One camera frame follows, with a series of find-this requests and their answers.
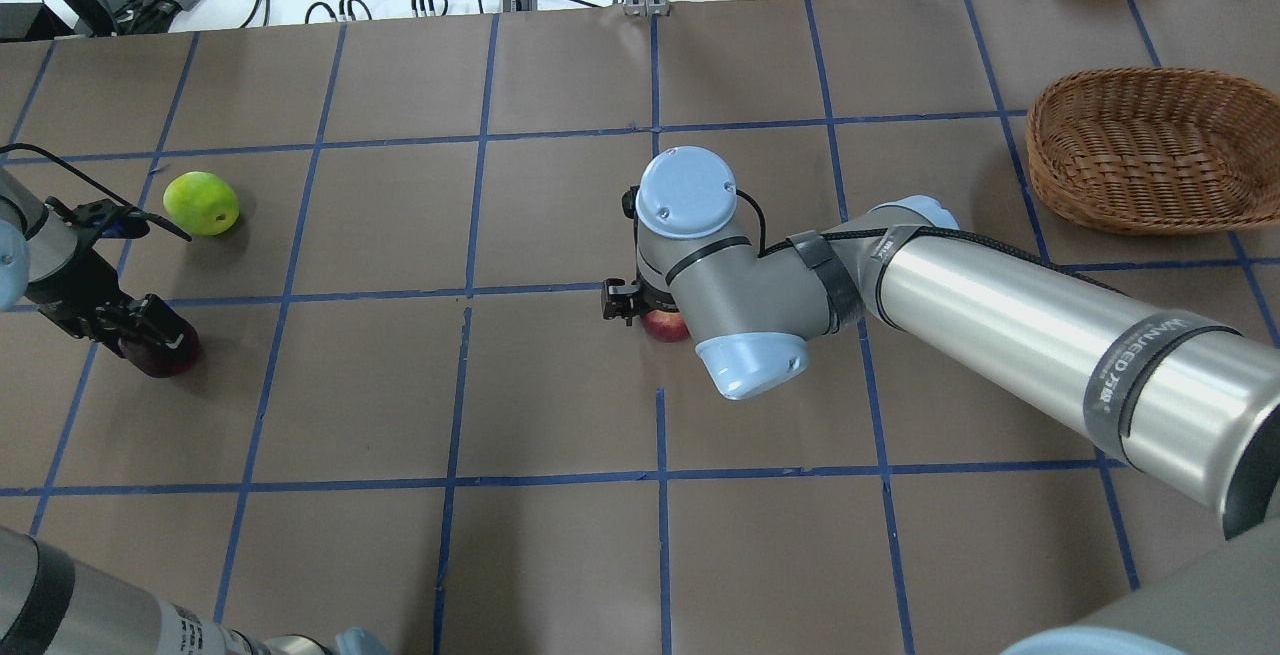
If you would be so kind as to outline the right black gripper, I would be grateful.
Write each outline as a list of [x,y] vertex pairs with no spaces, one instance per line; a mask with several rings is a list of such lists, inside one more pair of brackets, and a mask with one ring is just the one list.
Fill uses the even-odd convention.
[[602,281],[602,317],[605,321],[622,319],[623,322],[635,322],[635,319],[640,319],[644,313],[649,312],[649,304],[646,304],[644,296],[645,281],[640,272],[637,255],[637,232],[640,225],[637,217],[637,194],[639,185],[631,185],[621,198],[623,217],[628,219],[631,225],[634,272],[631,272],[630,278],[605,278]]

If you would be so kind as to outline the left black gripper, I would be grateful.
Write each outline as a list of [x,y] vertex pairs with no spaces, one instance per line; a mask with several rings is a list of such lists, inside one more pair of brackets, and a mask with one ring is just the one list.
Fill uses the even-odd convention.
[[175,345],[189,330],[160,296],[133,299],[120,290],[116,267],[95,249],[97,241],[141,239],[150,226],[141,209],[97,200],[77,209],[56,198],[44,201],[45,217],[29,241],[29,301],[42,316],[73,339],[106,342],[124,356],[119,342]]

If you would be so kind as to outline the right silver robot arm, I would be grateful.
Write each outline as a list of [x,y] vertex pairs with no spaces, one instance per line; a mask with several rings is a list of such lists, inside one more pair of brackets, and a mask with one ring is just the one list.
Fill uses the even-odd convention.
[[728,400],[799,376],[809,342],[863,316],[910,333],[1221,523],[1216,551],[1010,652],[1277,651],[1275,348],[963,232],[928,196],[765,249],[741,200],[717,154],[657,155],[621,200],[635,272],[602,283],[603,317],[680,313]]

